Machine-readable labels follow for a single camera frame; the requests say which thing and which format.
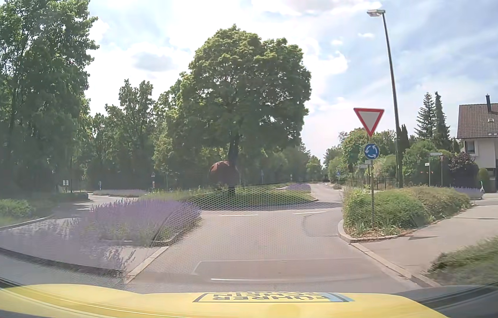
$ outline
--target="chimney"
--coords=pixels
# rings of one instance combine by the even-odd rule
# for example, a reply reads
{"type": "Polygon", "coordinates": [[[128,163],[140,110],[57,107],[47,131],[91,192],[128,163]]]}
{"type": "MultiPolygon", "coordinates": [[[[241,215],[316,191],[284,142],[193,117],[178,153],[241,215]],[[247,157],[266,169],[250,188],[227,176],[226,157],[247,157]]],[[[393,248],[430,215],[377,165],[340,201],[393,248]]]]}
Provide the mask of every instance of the chimney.
{"type": "Polygon", "coordinates": [[[487,94],[486,98],[487,98],[487,112],[492,112],[493,109],[491,108],[491,98],[489,97],[489,94],[487,94]]]}

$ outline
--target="traffic sign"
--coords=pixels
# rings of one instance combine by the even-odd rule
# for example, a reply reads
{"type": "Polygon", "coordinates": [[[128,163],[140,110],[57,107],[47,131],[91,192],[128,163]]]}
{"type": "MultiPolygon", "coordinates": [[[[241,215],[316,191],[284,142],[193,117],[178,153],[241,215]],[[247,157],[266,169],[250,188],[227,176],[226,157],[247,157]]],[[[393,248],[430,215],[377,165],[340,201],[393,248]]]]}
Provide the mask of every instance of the traffic sign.
{"type": "Polygon", "coordinates": [[[385,110],[377,108],[353,108],[353,110],[357,114],[357,117],[359,117],[367,134],[371,137],[375,132],[375,129],[377,129],[377,125],[379,125],[385,110]]]}
{"type": "Polygon", "coordinates": [[[363,149],[363,153],[365,154],[365,157],[367,157],[367,159],[375,160],[379,157],[381,151],[376,144],[368,143],[365,146],[365,149],[363,149]]]}

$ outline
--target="driving school sign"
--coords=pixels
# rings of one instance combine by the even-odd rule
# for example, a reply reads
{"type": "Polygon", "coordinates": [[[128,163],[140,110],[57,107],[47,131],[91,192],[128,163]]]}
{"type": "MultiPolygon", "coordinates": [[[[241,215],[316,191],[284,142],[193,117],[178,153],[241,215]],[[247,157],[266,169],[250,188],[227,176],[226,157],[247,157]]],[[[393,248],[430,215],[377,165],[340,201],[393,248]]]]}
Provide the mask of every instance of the driving school sign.
{"type": "Polygon", "coordinates": [[[339,293],[264,292],[204,293],[194,303],[348,303],[353,300],[339,293]]]}

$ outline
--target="yield sign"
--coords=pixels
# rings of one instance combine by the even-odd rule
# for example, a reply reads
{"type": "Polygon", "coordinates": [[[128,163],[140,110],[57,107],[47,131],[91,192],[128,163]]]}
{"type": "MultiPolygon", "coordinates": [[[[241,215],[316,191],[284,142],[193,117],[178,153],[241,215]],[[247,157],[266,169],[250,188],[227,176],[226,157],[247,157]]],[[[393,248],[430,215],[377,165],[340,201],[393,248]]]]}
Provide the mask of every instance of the yield sign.
{"type": "Polygon", "coordinates": [[[357,117],[359,117],[359,120],[361,120],[361,124],[365,127],[367,134],[371,137],[375,129],[377,129],[377,125],[385,110],[377,108],[353,108],[353,110],[357,114],[357,117]]]}

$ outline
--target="dashed line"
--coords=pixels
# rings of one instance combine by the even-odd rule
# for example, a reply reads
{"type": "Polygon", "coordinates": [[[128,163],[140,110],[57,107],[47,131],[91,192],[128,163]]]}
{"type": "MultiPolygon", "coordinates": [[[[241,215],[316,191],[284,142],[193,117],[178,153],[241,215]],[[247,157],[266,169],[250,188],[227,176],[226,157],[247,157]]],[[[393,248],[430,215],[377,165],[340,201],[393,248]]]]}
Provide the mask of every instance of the dashed line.
{"type": "Polygon", "coordinates": [[[293,214],[311,214],[311,213],[325,213],[326,211],[316,211],[316,212],[298,212],[293,214]]]}
{"type": "Polygon", "coordinates": [[[224,215],[224,216],[259,216],[258,214],[232,214],[232,215],[224,215]]]}

